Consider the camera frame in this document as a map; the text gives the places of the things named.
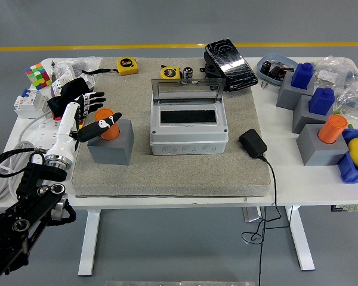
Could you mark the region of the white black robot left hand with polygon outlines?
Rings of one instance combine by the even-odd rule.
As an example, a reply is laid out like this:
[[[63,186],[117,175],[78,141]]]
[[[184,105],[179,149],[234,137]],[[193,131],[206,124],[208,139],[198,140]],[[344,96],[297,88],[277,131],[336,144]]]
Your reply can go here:
[[[46,153],[46,164],[60,163],[69,168],[78,142],[87,142],[105,133],[122,117],[121,113],[113,113],[80,129],[81,120],[102,107],[105,100],[103,92],[89,92],[68,103],[57,131],[56,143]]]

